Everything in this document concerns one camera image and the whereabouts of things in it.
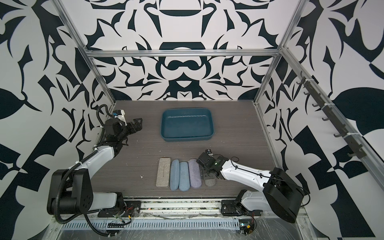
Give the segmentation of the light blue glasses case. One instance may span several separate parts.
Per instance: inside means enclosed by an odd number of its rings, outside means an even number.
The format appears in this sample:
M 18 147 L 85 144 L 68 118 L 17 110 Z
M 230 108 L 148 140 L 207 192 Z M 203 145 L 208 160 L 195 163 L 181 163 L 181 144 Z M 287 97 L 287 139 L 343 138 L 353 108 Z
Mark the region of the light blue glasses case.
M 180 161 L 175 159 L 171 162 L 170 168 L 170 189 L 176 191 L 180 183 Z

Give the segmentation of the beige glasses case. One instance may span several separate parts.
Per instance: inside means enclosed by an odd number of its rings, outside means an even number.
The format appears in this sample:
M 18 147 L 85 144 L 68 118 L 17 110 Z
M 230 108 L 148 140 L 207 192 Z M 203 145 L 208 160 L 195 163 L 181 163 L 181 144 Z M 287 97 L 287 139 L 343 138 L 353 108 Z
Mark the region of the beige glasses case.
M 170 184 L 171 158 L 160 158 L 156 179 L 156 187 L 167 188 Z

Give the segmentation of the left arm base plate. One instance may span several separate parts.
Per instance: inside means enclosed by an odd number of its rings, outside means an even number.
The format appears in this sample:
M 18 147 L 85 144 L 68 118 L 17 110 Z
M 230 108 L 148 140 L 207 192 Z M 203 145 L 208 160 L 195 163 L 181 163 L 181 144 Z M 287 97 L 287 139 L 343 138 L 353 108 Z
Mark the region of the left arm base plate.
M 112 218 L 120 216 L 127 218 L 128 216 L 136 217 L 141 211 L 141 201 L 125 201 L 123 205 L 117 204 L 111 209 L 102 209 L 98 213 L 99 218 Z

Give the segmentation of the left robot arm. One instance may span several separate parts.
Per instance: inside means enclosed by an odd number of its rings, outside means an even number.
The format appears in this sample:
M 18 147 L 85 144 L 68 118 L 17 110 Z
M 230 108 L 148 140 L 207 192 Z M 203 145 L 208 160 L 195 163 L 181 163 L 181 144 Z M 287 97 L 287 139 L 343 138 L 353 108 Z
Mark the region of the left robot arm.
M 143 120 L 133 119 L 127 122 L 124 110 L 107 113 L 109 118 L 103 121 L 100 111 L 106 105 L 98 107 L 96 117 L 102 129 L 99 142 L 87 157 L 77 161 L 72 167 L 57 170 L 53 173 L 47 203 L 48 214 L 54 216 L 56 222 L 65 225 L 79 216 L 84 216 L 87 224 L 98 235 L 110 238 L 117 233 L 102 232 L 90 221 L 89 215 L 102 212 L 108 217 L 119 220 L 111 223 L 110 228 L 123 228 L 132 221 L 134 207 L 127 206 L 121 192 L 97 193 L 92 187 L 92 177 L 108 162 L 115 158 L 126 146 L 128 137 L 142 130 Z

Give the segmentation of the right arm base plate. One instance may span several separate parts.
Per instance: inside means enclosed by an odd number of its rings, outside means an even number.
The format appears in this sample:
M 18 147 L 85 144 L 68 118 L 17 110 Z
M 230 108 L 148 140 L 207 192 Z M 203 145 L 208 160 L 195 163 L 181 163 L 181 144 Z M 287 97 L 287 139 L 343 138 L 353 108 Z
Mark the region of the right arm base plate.
M 241 203 L 236 200 L 222 200 L 221 214 L 224 217 L 239 217 L 239 216 L 261 216 L 262 210 L 247 210 Z

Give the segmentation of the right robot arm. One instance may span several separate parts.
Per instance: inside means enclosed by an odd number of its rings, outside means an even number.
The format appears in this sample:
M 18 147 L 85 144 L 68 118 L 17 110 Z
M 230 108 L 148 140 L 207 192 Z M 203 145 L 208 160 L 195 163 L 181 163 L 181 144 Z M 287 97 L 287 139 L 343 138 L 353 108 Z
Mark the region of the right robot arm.
M 221 214 L 235 217 L 267 211 L 294 224 L 308 192 L 280 168 L 257 170 L 240 165 L 238 161 L 237 158 L 214 155 L 211 150 L 206 150 L 197 159 L 205 177 L 233 181 L 251 188 L 241 190 L 234 200 L 223 201 Z

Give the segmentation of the grey glasses case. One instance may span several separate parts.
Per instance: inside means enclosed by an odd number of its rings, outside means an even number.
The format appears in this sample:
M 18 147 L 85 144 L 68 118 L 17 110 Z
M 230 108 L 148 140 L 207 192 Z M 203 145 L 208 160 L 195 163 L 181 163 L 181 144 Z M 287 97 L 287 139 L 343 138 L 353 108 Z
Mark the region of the grey glasses case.
M 216 179 L 204 179 L 204 183 L 207 187 L 213 187 L 216 185 Z

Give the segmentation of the purple glasses case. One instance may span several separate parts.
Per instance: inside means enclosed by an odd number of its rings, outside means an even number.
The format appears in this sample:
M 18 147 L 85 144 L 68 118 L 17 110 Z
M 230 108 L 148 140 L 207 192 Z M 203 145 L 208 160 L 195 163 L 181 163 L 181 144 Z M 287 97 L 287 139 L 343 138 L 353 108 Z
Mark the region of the purple glasses case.
M 188 161 L 188 165 L 189 165 L 190 186 L 194 189 L 198 189 L 202 186 L 200 165 L 197 163 L 196 159 L 190 159 Z

